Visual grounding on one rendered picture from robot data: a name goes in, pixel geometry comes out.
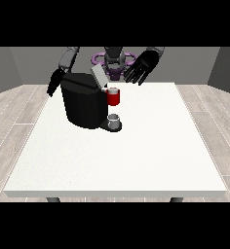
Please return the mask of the small grey cup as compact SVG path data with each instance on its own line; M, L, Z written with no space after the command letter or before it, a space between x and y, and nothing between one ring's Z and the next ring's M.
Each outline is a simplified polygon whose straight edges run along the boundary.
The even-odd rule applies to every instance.
M108 127L111 129L116 129L120 125L120 118L117 114L110 114L107 116Z

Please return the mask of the black coffee machine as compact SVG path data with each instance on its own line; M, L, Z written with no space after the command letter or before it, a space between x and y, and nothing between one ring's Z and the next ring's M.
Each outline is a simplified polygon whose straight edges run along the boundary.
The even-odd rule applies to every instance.
M106 90L100 89L92 74L67 73L60 83L67 119L82 128L103 128L110 132L122 129L108 127L108 107Z

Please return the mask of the red pod holder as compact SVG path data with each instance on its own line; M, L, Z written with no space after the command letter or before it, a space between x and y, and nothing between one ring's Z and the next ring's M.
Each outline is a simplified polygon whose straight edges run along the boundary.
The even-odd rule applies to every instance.
M120 103L120 90L118 90L117 94L109 94L108 90L106 90L107 104L110 106L116 106Z

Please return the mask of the pale grey machine lid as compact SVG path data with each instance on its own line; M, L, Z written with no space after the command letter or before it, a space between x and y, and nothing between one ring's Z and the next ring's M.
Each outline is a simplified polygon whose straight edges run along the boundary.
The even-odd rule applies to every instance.
M96 83L100 89L103 89L109 82L100 64L91 68L91 73L95 77Z

